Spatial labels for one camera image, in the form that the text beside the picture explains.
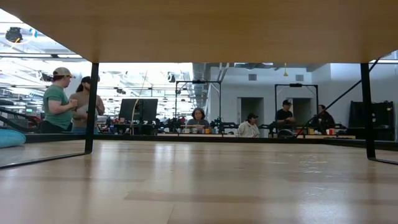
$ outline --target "ceiling light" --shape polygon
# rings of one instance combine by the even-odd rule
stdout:
[[[58,54],[58,57],[60,58],[82,58],[82,56],[80,55],[76,55],[76,54],[66,54],[66,55],[60,55]]]
[[[51,58],[50,54],[0,54],[4,58]]]
[[[378,63],[386,63],[386,64],[398,64],[398,60],[383,60],[380,59]]]
[[[10,27],[6,32],[6,39],[12,43],[20,43],[22,41],[21,28]]]
[[[7,109],[25,109],[25,106],[6,106],[6,105],[0,105],[2,108],[7,108]]]
[[[289,76],[289,74],[286,72],[286,63],[285,63],[285,73],[284,73],[284,76],[286,77],[286,76]]]

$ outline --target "black cap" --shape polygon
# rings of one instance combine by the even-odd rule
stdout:
[[[81,82],[90,84],[91,83],[91,77],[84,77],[84,78],[81,79]]]
[[[248,119],[251,119],[251,118],[255,118],[255,119],[257,119],[257,118],[258,118],[258,116],[257,116],[257,115],[255,115],[254,113],[249,113],[249,115],[248,115]]]
[[[292,103],[289,100],[284,100],[284,102],[282,103],[282,105],[291,105]]]

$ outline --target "wall vent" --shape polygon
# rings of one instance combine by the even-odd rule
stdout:
[[[257,74],[249,74],[249,81],[257,81]]]
[[[296,75],[297,82],[304,82],[304,75]]]

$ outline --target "ceiling pipe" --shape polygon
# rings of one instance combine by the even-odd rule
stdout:
[[[218,70],[220,72],[218,73],[217,81],[220,80],[221,73],[223,72],[223,64],[222,63],[220,63],[220,66],[218,67]]]
[[[227,71],[228,69],[229,69],[229,63],[227,63],[226,66],[225,66],[225,68],[224,68],[223,76],[221,77],[220,82],[223,82],[224,77],[225,77],[225,74],[226,74],[226,71]]]

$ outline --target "metal frame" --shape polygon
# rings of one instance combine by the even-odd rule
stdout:
[[[384,159],[378,159],[376,157],[376,146],[374,142],[374,130],[373,130],[373,119],[372,119],[372,94],[371,94],[371,81],[369,73],[368,63],[361,64],[361,81],[362,81],[362,97],[363,97],[363,110],[364,110],[364,124],[366,133],[366,156],[370,161],[383,162],[388,164],[398,165],[396,161],[388,161]]]
[[[372,100],[371,100],[371,86],[370,86],[370,77],[369,73],[373,69],[376,63],[372,65],[372,67],[369,69],[369,64],[368,63],[362,63],[361,64],[361,80],[357,82],[353,87],[351,87],[348,91],[344,92],[339,98],[337,98],[333,103],[335,103],[337,100],[339,100],[341,97],[343,97],[347,92],[352,90],[356,85],[360,84],[362,82],[362,92],[363,92],[363,102],[364,102],[364,113],[365,113],[365,131],[366,131],[366,155],[369,160],[371,161],[376,161],[376,162],[383,162],[383,163],[388,163],[388,164],[394,164],[398,165],[398,162],[396,161],[387,161],[384,159],[377,159],[376,157],[376,147],[375,147],[375,140],[374,140],[374,135],[373,135],[373,119],[372,119]],[[23,162],[17,162],[17,163],[12,163],[8,165],[1,166],[0,169],[7,169],[11,167],[17,167],[17,166],[23,166],[23,165],[29,165],[29,164],[36,164],[40,162],[47,162],[47,161],[53,161],[57,159],[64,159],[64,158],[70,158],[70,157],[75,157],[75,156],[84,156],[87,154],[91,154],[93,152],[93,140],[94,139],[118,139],[118,138],[127,138],[125,136],[110,136],[109,138],[106,138],[106,136],[95,136],[94,135],[94,123],[95,123],[95,118],[94,116],[90,116],[91,114],[95,114],[95,101],[96,101],[96,92],[97,92],[97,84],[98,84],[98,69],[99,69],[99,63],[93,63],[92,68],[91,68],[91,88],[90,88],[90,96],[89,96],[89,103],[88,103],[88,121],[87,121],[87,129],[86,129],[86,141],[85,141],[85,151],[81,153],[74,153],[74,154],[66,154],[62,156],[53,156],[53,157],[45,157],[41,159],[33,159],[29,161],[23,161]],[[177,96],[177,88],[178,88],[178,83],[218,83],[220,85],[220,95],[219,95],[219,100],[220,100],[220,117],[221,117],[221,82],[198,82],[198,81],[177,81],[175,86],[175,94]],[[278,86],[290,86],[289,84],[276,84],[275,85],[275,112],[277,111],[277,87]],[[317,105],[318,105],[318,85],[302,85],[302,86],[315,86],[317,90],[316,98],[317,98]],[[177,97],[175,99],[175,116],[177,115]],[[148,140],[148,141],[175,141],[175,138],[165,138],[165,137],[160,137],[160,136],[133,136],[130,137],[130,140]],[[71,135],[70,139],[76,139],[76,135]],[[242,139],[223,139],[223,138],[190,138],[189,141],[217,141],[217,142],[241,142]],[[329,143],[334,143],[334,141],[330,140],[325,140],[325,139],[318,139],[318,140],[313,140],[313,139],[250,139],[249,142],[263,142],[263,143],[308,143],[308,144],[329,144]],[[340,145],[344,145],[344,141],[335,141],[339,142]]]
[[[219,117],[221,119],[221,81],[199,81],[199,80],[196,80],[196,81],[195,80],[194,81],[176,81],[175,82],[175,106],[174,106],[175,113],[174,113],[174,117],[178,118],[177,117],[177,96],[178,96],[177,92],[178,92],[178,84],[179,83],[192,83],[192,84],[198,84],[198,85],[206,84],[206,83],[218,83],[220,85],[220,89],[219,89],[220,93],[218,95],[218,100],[219,100],[219,103],[220,103]]]
[[[93,63],[92,67],[91,67],[91,88],[90,88],[90,96],[89,96],[89,101],[88,101],[89,116],[88,116],[88,120],[87,120],[86,141],[85,141],[84,152],[66,154],[66,155],[61,155],[61,156],[51,156],[51,157],[45,157],[45,158],[41,158],[41,159],[31,159],[31,160],[22,161],[22,162],[15,162],[12,164],[7,164],[4,166],[1,166],[0,169],[8,169],[11,167],[36,164],[36,163],[40,163],[40,162],[53,161],[53,160],[57,160],[57,159],[71,158],[71,157],[75,157],[75,156],[84,156],[87,154],[91,154],[93,152],[95,117],[90,116],[90,115],[95,114],[95,101],[96,101],[97,84],[98,84],[98,69],[99,69],[99,63]],[[69,137],[69,140],[72,140],[72,139],[76,139],[76,135],[71,134]]]
[[[318,111],[318,106],[319,106],[318,85],[301,84],[301,83],[275,84],[275,88],[274,88],[274,91],[275,91],[275,121],[277,121],[276,120],[276,114],[278,112],[278,105],[277,105],[277,101],[278,101],[277,88],[278,88],[278,86],[289,86],[291,88],[301,88],[303,86],[313,86],[313,87],[315,87],[315,98],[317,99],[317,114],[319,113],[319,111]]]

